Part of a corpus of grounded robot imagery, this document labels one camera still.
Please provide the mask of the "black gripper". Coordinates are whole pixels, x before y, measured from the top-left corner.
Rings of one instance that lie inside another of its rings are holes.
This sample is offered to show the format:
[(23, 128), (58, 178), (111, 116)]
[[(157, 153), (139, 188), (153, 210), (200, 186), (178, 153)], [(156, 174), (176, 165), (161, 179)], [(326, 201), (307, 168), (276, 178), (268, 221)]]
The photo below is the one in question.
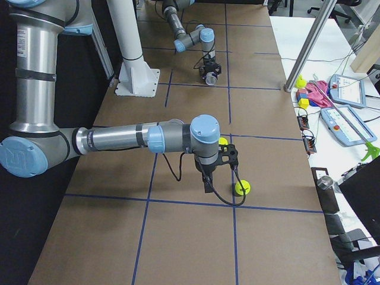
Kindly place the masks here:
[(216, 170), (216, 165), (214, 164), (201, 164), (199, 161), (195, 161), (196, 169), (202, 175), (202, 181), (204, 183), (205, 193), (213, 192), (213, 172)]
[(203, 59), (203, 70), (204, 71), (214, 71), (217, 69), (217, 62), (215, 58), (204, 58)]

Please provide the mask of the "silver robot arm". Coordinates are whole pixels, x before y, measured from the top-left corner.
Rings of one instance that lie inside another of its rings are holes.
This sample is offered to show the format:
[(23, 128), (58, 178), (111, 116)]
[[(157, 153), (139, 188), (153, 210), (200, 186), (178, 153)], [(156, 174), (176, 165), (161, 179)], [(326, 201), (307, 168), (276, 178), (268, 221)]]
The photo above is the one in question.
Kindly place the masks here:
[[(148, 148), (152, 153), (194, 154), (206, 193), (214, 192), (212, 172), (222, 164), (220, 125), (210, 115), (199, 115), (190, 124), (165, 122), (87, 129), (60, 129), (54, 123), (58, 35), (88, 36), (102, 41), (91, 1), (6, 1), (17, 23), (17, 115), (9, 127), (13, 134), (1, 142), (1, 165), (22, 178), (92, 151)], [(211, 28), (199, 24), (187, 33), (177, 15), (195, 1), (163, 1), (162, 13), (172, 28), (177, 52), (199, 43), (203, 66), (200, 76), (209, 86), (217, 82), (221, 67), (215, 59)], [(132, 1), (107, 1), (122, 53), (118, 96), (154, 97), (160, 70), (144, 60)]]
[(161, 5), (161, 13), (163, 19), (167, 21), (174, 33), (174, 46), (176, 51), (181, 53), (197, 44), (202, 45), (203, 65), (194, 69), (198, 69), (200, 76), (206, 78), (207, 75), (216, 77), (221, 74), (221, 65), (216, 62), (215, 53), (215, 35), (214, 30), (199, 24), (190, 33), (183, 27), (178, 12), (193, 5), (195, 1), (163, 1)]

